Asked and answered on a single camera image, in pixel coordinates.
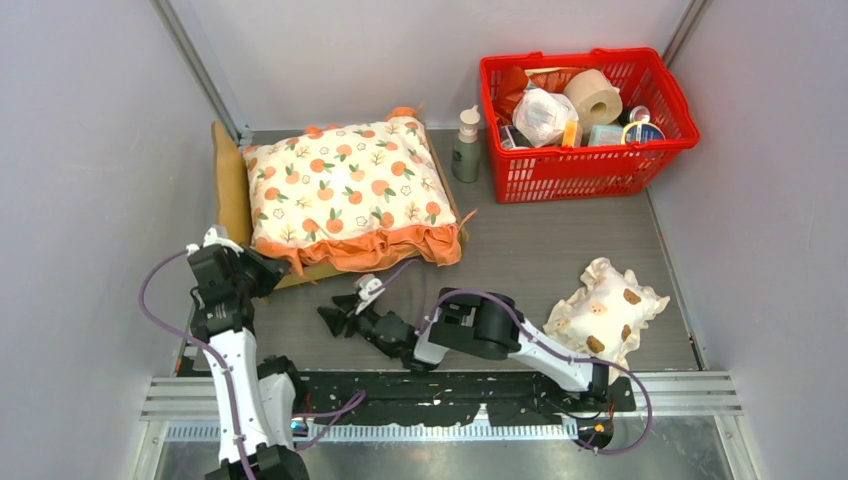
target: cushion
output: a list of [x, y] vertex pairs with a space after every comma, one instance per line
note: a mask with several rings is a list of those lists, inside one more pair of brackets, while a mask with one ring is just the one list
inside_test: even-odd
[[425, 138], [406, 116], [246, 148], [254, 247], [300, 273], [379, 270], [416, 250], [457, 262], [457, 219]]
[[[622, 275], [607, 258], [593, 260], [580, 280], [586, 286], [554, 306], [545, 333], [578, 353], [629, 368], [625, 355], [639, 348], [648, 320], [665, 310], [670, 298], [640, 286], [632, 270]], [[610, 369], [610, 383], [619, 373]]]

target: white plastic cap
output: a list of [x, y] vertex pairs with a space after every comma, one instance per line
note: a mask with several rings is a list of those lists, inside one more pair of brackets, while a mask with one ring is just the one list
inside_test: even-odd
[[462, 126], [459, 127], [460, 140], [471, 143], [477, 141], [477, 124], [480, 123], [480, 112], [477, 111], [477, 105], [463, 110], [459, 114], [459, 121]]

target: green bottle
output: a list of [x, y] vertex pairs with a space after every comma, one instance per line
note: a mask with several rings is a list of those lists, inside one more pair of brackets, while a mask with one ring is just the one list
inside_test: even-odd
[[472, 183], [477, 181], [477, 174], [480, 172], [480, 142], [477, 139], [480, 113], [477, 112], [477, 105], [463, 110], [459, 120], [462, 126], [459, 127], [459, 135], [453, 144], [451, 170], [459, 181]]

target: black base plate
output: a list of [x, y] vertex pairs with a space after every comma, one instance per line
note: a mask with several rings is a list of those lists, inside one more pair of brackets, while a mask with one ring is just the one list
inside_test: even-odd
[[[338, 410], [359, 390], [366, 399], [339, 425], [450, 426], [470, 423], [486, 404], [492, 426], [555, 425], [556, 413], [597, 413], [609, 405], [586, 403], [537, 372], [301, 372], [307, 403], [315, 412]], [[636, 409], [630, 381], [609, 387], [615, 409]], [[319, 419], [328, 423], [330, 419]]]

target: small cream pillow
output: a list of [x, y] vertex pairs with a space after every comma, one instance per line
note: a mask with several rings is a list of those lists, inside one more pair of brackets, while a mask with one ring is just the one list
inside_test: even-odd
[[[639, 286], [632, 270], [622, 275], [603, 257], [593, 260], [580, 280], [586, 286], [554, 306], [545, 333], [578, 353], [629, 368], [624, 356], [639, 348], [640, 332], [665, 310], [670, 297]], [[610, 383], [619, 373], [610, 369]]]

